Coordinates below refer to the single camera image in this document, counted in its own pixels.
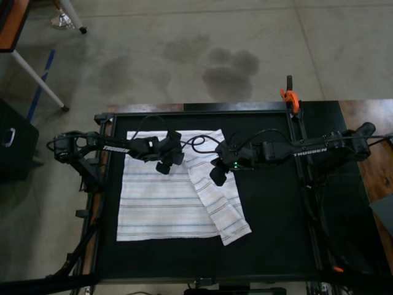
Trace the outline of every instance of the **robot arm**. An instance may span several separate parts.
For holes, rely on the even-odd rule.
[[[210,177],[218,186],[222,186],[227,179],[225,174],[229,171],[266,168],[278,165],[291,157],[332,152],[317,166],[319,172],[327,173],[348,161],[361,162],[367,159],[371,154],[367,139],[372,137],[374,132],[375,126],[367,122],[356,131],[337,131],[321,138],[300,141],[252,143],[253,138],[242,144],[228,144],[223,141],[216,147],[219,157],[211,162],[215,168]]]
[[[79,138],[84,138],[86,145],[79,146]],[[157,171],[168,174],[172,164],[180,165],[183,161],[184,153],[180,139],[181,134],[171,130],[168,130],[166,138],[161,141],[157,137],[126,140],[100,135],[97,132],[73,131],[58,135],[47,144],[47,147],[54,152],[57,161],[70,164],[79,172],[85,192],[99,192],[103,190],[103,181],[96,159],[85,158],[89,152],[121,152],[144,162],[158,161]]]

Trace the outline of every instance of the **handle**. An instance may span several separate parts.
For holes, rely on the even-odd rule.
[[[292,83],[292,76],[288,75],[287,76],[287,91],[292,91],[293,90],[293,83]]]
[[[8,132],[11,132],[11,134],[10,134],[10,139],[9,139],[8,142],[5,142],[5,140],[8,138],[8,136],[7,136],[7,133],[8,133]],[[9,128],[9,129],[7,129],[7,130],[6,130],[6,134],[4,134],[4,137],[3,137],[3,139],[2,139],[1,145],[2,145],[2,146],[5,146],[6,148],[9,148],[9,147],[11,146],[12,142],[14,141],[15,132],[16,132],[16,130],[15,130],[14,128]]]
[[[374,124],[366,122],[356,130],[356,133],[360,136],[372,136],[375,130]]]

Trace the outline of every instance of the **white table leg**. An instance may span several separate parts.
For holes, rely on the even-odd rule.
[[[38,85],[41,86],[42,89],[45,90],[46,93],[54,100],[56,103],[62,108],[64,111],[68,111],[69,108],[67,108],[64,103],[57,97],[57,95],[54,94],[53,91],[48,87],[48,85],[40,78],[40,76],[37,75],[36,72],[30,67],[30,65],[20,56],[20,54],[14,50],[11,55],[15,58],[15,60],[18,62],[19,65],[25,71],[38,83]]]
[[[60,0],[60,3],[61,6],[63,6],[65,11],[67,12],[69,18],[72,20],[74,26],[78,28],[82,34],[86,34],[87,33],[86,27],[83,26],[71,2],[69,2],[69,0]]]

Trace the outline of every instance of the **black mat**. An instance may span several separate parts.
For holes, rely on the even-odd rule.
[[[195,110],[194,106],[188,105],[187,110],[201,110],[200,105]],[[308,137],[346,129],[337,102],[307,102],[303,107]],[[115,136],[126,137],[143,117],[118,117]],[[177,130],[221,128],[226,138],[239,130],[245,137],[264,128],[277,128],[289,135],[283,114],[183,114],[167,115],[165,120]],[[143,130],[162,130],[162,126],[153,120]],[[123,163],[123,155],[112,153],[96,265],[103,279],[304,275],[316,271],[293,160],[269,170],[235,173],[252,233],[226,247],[219,237],[116,242]],[[351,163],[338,173],[351,176],[350,180],[332,178],[325,191],[330,234],[355,266],[368,272],[386,270],[384,256],[380,257],[382,264],[375,259],[374,253],[383,250],[357,164]],[[366,221],[368,230],[363,230]]]
[[[118,117],[115,136],[126,137],[142,116]],[[227,138],[264,128],[288,134],[284,114],[168,115],[177,130],[216,130]],[[162,130],[150,121],[144,130]],[[116,242],[124,155],[112,153],[97,271],[103,278],[226,277],[315,271],[293,160],[269,170],[235,173],[252,233],[224,247],[219,237]]]

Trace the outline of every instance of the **wooden table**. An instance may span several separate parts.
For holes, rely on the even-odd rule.
[[[42,89],[44,89],[45,92],[47,92],[48,95],[62,108],[62,110],[68,111],[69,109],[64,105],[64,103],[15,50],[32,3],[33,0],[14,0],[11,11],[3,29],[0,32],[0,53],[10,53],[22,66],[22,68],[24,68],[25,71],[42,87]],[[61,0],[61,3],[67,10],[71,20],[78,26],[82,34],[85,34],[86,28],[82,26],[82,23],[76,15],[69,0]]]
[[[112,113],[129,112],[182,112],[184,104],[132,104],[126,106],[109,106],[107,111]],[[376,135],[393,132],[393,100],[370,101],[341,101],[341,111],[348,129],[357,129],[364,122],[376,125]],[[106,134],[110,135],[111,123],[106,125]],[[375,202],[393,193],[393,149],[388,143],[377,144],[371,147],[372,155],[364,162],[359,163],[360,172],[367,190],[370,203]],[[107,162],[108,152],[101,153],[102,163]],[[98,211],[101,194],[96,194],[93,200],[93,218]],[[375,216],[379,235],[393,273],[393,239],[378,217]],[[95,237],[92,238],[85,252],[84,268],[82,273],[91,273]]]
[[[393,132],[393,100],[341,101],[340,107],[348,129],[371,122],[376,126],[376,135]],[[370,149],[371,156],[360,162],[359,168],[368,199],[373,203],[393,193],[393,149],[387,142]],[[375,214],[374,217],[393,273],[393,239]]]

